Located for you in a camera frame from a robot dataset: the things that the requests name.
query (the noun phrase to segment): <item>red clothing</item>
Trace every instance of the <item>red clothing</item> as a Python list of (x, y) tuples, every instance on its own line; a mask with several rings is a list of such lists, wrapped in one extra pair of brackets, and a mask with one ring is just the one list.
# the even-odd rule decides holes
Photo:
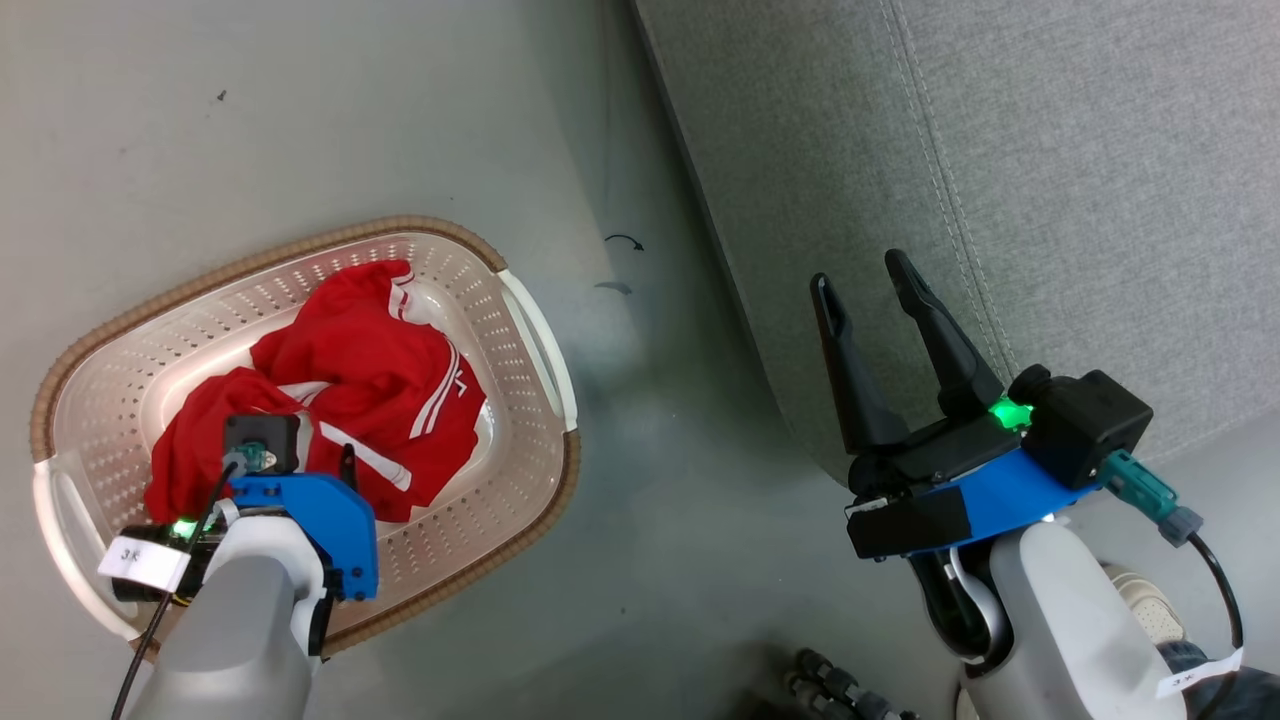
[(152, 519), (202, 510), (221, 471), (223, 423), (248, 413), (306, 413), (307, 471), (335, 475), (352, 442), (360, 493), (379, 520), (407, 521), (412, 506), (430, 505), (471, 457), (485, 396), (416, 305), (403, 260), (325, 281), (292, 324), (251, 348), (256, 370), (205, 380), (165, 428), (145, 496)]

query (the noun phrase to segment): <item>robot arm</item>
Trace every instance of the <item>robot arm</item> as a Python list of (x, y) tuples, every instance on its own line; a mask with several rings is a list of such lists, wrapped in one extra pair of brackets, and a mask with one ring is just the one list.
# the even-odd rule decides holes
[[(376, 596), (374, 514), (355, 489), (351, 446), (343, 479), (294, 473), (296, 432), (294, 418), (228, 421), (232, 497), (211, 500), (216, 512), (183, 524), (191, 533), (183, 541), (189, 562), (178, 594), (192, 600), (131, 717), (301, 719), (333, 603)], [(236, 477), (230, 462), (250, 473)], [(178, 543), (169, 530), (138, 527), (124, 536)], [(118, 596), (159, 600), (157, 618), (174, 597), (119, 579), (113, 585)], [(143, 635), (140, 656), (148, 639)], [(128, 685), (127, 679), (118, 708)]]
[(911, 432), (888, 409), (835, 288), (815, 275), (827, 373), (855, 456), (847, 532), (858, 556), (911, 564), (984, 720), (1184, 717), (1180, 696), (1157, 697), (1169, 667), (1093, 555), (1041, 521), (1107, 487), (1172, 544), (1196, 541), (1199, 518), (1129, 456), (1151, 407), (1101, 370), (1055, 378), (1039, 365), (1004, 397), (906, 255), (891, 250), (884, 264), (938, 377), (943, 419)]
[(165, 641), (131, 717), (301, 719), (312, 666), (292, 629), (296, 594), (270, 553), (219, 568)]

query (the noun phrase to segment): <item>fabric upholstery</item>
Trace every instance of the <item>fabric upholstery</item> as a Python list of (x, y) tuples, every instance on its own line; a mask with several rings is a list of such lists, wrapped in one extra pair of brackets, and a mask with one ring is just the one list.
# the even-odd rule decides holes
[(1006, 382), (1102, 368), (1158, 460), (1280, 400), (1280, 6), (636, 0), (788, 424), (840, 442), (808, 297), (940, 415), (884, 273), (906, 250)]

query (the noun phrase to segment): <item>white label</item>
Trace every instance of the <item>white label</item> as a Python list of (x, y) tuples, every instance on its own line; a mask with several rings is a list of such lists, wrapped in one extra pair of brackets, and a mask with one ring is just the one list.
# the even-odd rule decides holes
[(1217, 675), (1234, 673), (1240, 669), (1243, 662), (1244, 648), (1242, 647), (1233, 652), (1230, 657), (1213, 660), (1211, 662), (1206, 662), (1204, 665), (1192, 667), (1190, 670), (1184, 670), (1176, 675), (1170, 675), (1156, 685), (1156, 698), (1160, 700), (1171, 694), (1178, 694), (1206, 678), (1216, 678)]
[(136, 538), (116, 537), (106, 548), (99, 575), (133, 580), (165, 592), (178, 589), (191, 556), (180, 550)]
[(873, 500), (870, 502), (864, 502), (861, 505), (855, 505), (855, 506), (852, 506), (852, 507), (849, 509), (849, 514), (852, 515), (854, 512), (870, 512), (872, 510), (879, 510), (881, 507), (888, 507), (888, 498), (887, 497), (877, 497), (876, 500)]

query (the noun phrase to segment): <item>laundry basket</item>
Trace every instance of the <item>laundry basket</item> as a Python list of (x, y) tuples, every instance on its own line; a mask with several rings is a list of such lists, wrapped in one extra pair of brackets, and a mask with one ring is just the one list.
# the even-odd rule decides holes
[[(81, 338), (45, 378), (31, 418), (36, 515), (67, 584), (109, 630), (132, 642), (151, 616), (154, 606), (118, 602), (96, 569), (120, 528), (147, 521), (151, 447), (191, 389), (250, 365), (248, 348), (288, 324), (328, 275), (389, 259), (412, 265), (439, 306), (431, 324), (471, 364), (488, 401), (471, 460), (431, 506), (415, 509), (408, 523), (378, 524), (378, 598), (339, 603), (325, 651), (457, 593), (564, 511), (580, 459), (573, 389), (547, 320), (502, 256), (435, 218), (343, 228), (241, 260), (120, 315)], [(174, 619), (161, 626), (161, 642)]]

